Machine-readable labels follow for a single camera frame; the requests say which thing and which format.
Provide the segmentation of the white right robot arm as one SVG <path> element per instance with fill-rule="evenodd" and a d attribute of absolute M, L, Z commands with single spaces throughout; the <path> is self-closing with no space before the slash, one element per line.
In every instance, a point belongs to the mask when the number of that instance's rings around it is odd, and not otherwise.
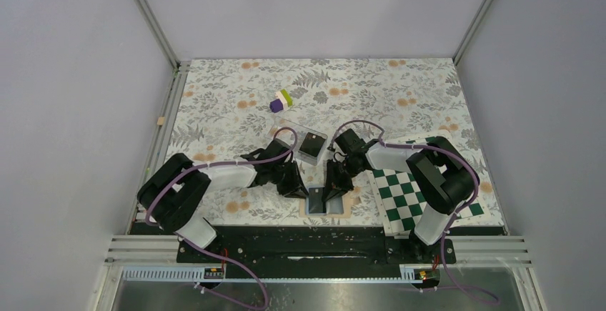
<path fill-rule="evenodd" d="M 344 159 L 329 159 L 323 202 L 353 190 L 353 179 L 370 170 L 390 169 L 411 174 L 427 205 L 409 235 L 411 256 L 428 262 L 438 253 L 437 242 L 454 221 L 455 212 L 477 196 L 479 177 L 462 155 L 444 137 L 426 144 L 390 144 L 382 139 L 368 142 L 353 129 L 333 138 Z"/>

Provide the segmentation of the clear plastic card box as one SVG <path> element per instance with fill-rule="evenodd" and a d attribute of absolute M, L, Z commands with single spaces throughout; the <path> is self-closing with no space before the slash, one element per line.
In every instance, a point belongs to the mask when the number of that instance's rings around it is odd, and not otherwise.
<path fill-rule="evenodd" d="M 273 139 L 276 132 L 279 129 L 284 128 L 284 127 L 288 127 L 290 129 L 292 129 L 292 132 L 289 130 L 281 131 L 280 133 L 278 133 L 277 139 L 279 139 L 287 144 L 292 144 L 293 142 L 295 142 L 294 158 L 298 159 L 299 161 L 306 162 L 307 164 L 317 166 L 324 158 L 324 153 L 326 151 L 328 141 L 329 141 L 328 135 L 323 132 L 320 132 L 319 130 L 312 129 L 310 127 L 306 127 L 304 125 L 289 121 L 285 118 L 276 117 L 274 120 L 274 123 L 272 125 L 270 125 L 268 130 L 266 131 L 266 136 L 270 139 Z M 322 150 L 318 157 L 310 157 L 308 155 L 302 154 L 299 151 L 299 148 L 300 148 L 307 132 L 320 134 L 326 138 L 326 142 L 325 142 L 324 146 L 322 147 Z"/>

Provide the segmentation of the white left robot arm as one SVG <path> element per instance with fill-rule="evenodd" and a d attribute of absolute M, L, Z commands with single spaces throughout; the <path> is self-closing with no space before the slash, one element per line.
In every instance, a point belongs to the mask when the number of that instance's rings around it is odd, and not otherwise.
<path fill-rule="evenodd" d="M 144 183 L 136 199 L 147 222 L 191 242 L 194 252 L 211 262 L 220 256 L 222 244 L 213 226 L 195 214 L 204 195 L 268 183 L 283 197 L 305 199 L 309 194 L 292 149 L 279 139 L 231 162 L 195 165 L 185 154 L 174 154 Z"/>

